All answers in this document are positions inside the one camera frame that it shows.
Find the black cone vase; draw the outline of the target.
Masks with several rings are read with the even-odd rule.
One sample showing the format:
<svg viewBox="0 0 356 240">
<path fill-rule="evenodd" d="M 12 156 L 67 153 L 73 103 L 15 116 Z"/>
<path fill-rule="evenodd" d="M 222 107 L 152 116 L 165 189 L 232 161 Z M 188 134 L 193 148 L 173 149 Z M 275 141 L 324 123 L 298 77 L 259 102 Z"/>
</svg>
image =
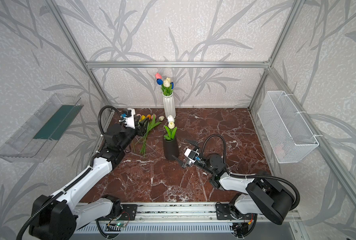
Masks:
<svg viewBox="0 0 356 240">
<path fill-rule="evenodd" d="M 179 157 L 179 146 L 177 139 L 168 140 L 167 135 L 164 135 L 163 148 L 164 155 L 168 161 L 174 161 Z"/>
</svg>

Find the white ribbed vase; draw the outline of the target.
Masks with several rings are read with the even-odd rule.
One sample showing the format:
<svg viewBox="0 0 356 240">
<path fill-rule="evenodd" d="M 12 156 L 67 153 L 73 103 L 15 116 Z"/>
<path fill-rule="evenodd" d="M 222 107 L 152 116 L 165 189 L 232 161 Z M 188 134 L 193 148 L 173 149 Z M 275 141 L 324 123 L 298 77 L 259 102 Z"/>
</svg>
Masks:
<svg viewBox="0 0 356 240">
<path fill-rule="evenodd" d="M 172 116 L 174 119 L 176 118 L 176 107 L 175 107 L 175 99 L 174 94 L 172 93 L 169 96 L 163 95 L 163 103 L 165 109 L 165 116 L 168 118 Z"/>
</svg>

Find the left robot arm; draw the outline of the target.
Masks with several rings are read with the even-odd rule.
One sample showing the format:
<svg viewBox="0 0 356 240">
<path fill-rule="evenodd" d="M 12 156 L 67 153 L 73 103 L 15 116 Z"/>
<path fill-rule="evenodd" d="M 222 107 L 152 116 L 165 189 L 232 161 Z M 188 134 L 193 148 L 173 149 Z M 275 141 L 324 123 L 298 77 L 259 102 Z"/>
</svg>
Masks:
<svg viewBox="0 0 356 240">
<path fill-rule="evenodd" d="M 149 122 L 145 118 L 131 128 L 120 124 L 110 126 L 103 134 L 103 148 L 82 173 L 52 195 L 41 195 L 34 201 L 32 215 L 20 229 L 17 239 L 21 240 L 28 231 L 40 240 L 68 240 L 76 230 L 94 220 L 119 215 L 120 201 L 115 197 L 102 197 L 80 209 L 77 205 L 97 182 L 121 163 L 126 148 L 136 136 L 146 134 Z"/>
</svg>

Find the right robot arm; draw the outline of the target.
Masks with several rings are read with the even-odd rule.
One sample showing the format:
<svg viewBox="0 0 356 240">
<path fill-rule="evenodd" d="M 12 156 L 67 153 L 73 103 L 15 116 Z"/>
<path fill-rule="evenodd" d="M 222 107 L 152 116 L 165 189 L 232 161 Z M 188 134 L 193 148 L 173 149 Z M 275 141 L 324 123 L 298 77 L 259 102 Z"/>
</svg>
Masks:
<svg viewBox="0 0 356 240">
<path fill-rule="evenodd" d="M 218 190 L 236 191 L 238 194 L 228 204 L 233 218 L 243 215 L 263 215 L 272 223 L 281 225 L 287 214 L 300 203 L 300 192 L 290 181 L 272 176 L 268 172 L 244 175 L 231 173 L 226 164 L 226 142 L 222 141 L 223 153 L 205 156 L 204 150 L 196 141 L 188 141 L 194 148 L 184 152 L 185 161 L 173 156 L 183 168 L 197 166 L 211 174 L 210 184 Z"/>
</svg>

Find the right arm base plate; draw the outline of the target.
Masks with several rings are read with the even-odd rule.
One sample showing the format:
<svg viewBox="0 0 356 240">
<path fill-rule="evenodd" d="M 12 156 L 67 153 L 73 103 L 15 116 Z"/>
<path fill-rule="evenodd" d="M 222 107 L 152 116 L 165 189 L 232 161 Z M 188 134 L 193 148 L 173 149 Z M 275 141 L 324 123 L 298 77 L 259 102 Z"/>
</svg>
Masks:
<svg viewBox="0 0 356 240">
<path fill-rule="evenodd" d="M 215 203 L 217 220 L 242 220 L 250 221 L 252 214 L 242 214 L 235 207 L 230 207 L 228 203 Z"/>
</svg>

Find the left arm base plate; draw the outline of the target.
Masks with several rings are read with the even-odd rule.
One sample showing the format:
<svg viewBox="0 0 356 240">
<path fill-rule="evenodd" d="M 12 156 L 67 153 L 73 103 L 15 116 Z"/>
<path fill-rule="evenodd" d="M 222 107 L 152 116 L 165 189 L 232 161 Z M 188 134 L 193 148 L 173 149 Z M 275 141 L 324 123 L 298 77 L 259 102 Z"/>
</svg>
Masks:
<svg viewBox="0 0 356 240">
<path fill-rule="evenodd" d="M 122 212 L 114 218 L 115 221 L 134 221 L 136 219 L 138 205 L 122 204 Z"/>
</svg>

